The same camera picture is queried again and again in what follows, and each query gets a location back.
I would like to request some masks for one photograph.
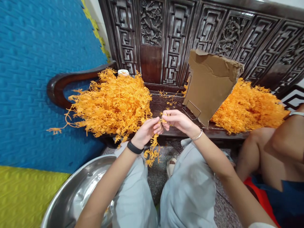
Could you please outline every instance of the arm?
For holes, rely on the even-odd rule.
[[[167,121],[167,123],[163,123],[166,130],[169,130],[169,124],[172,124],[190,138],[199,136],[200,128],[180,111],[165,110],[163,113],[162,118]],[[194,143],[223,184],[242,225],[248,227],[254,222],[262,222],[276,227],[259,202],[239,179],[224,153],[204,133]]]
[[[143,149],[153,134],[163,133],[161,123],[158,122],[159,117],[147,120],[131,139],[134,146]],[[79,216],[75,228],[99,228],[101,226],[107,207],[116,195],[136,157],[137,154],[127,147],[124,149],[96,185]]]
[[[297,112],[304,112],[304,104]],[[282,123],[265,145],[265,151],[282,162],[288,159],[304,163],[304,117],[293,115]]]

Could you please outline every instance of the stainless steel basin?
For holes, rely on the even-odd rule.
[[[59,189],[51,201],[42,228],[72,228],[101,177],[116,160],[115,155],[97,157],[79,168]],[[112,201],[101,227],[109,227],[113,217]]]

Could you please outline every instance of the knee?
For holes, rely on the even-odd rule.
[[[273,135],[274,128],[258,128],[250,132],[248,139],[266,143]]]

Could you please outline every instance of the wristwatch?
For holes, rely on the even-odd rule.
[[[133,145],[133,143],[131,143],[131,140],[128,142],[127,147],[135,154],[141,154],[143,152],[143,149],[138,149]]]
[[[287,120],[292,115],[304,116],[304,113],[303,112],[296,112],[296,111],[290,112],[289,115],[284,118],[284,120]]]

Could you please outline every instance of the person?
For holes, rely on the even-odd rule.
[[[304,227],[304,104],[297,112],[277,129],[252,131],[236,165],[241,181],[266,192],[261,200],[269,202],[268,213],[280,227]]]
[[[237,176],[226,155],[197,125],[178,110],[164,110],[162,119],[165,121],[160,122],[159,117],[147,120],[128,142],[137,153],[136,149],[142,150],[153,134],[168,131],[170,124],[190,138],[183,141],[185,148],[164,186],[159,215],[147,183],[143,155],[137,155],[124,143],[92,192],[76,228],[100,227],[112,200],[113,227],[216,227],[214,174],[223,184],[244,227],[276,227]]]

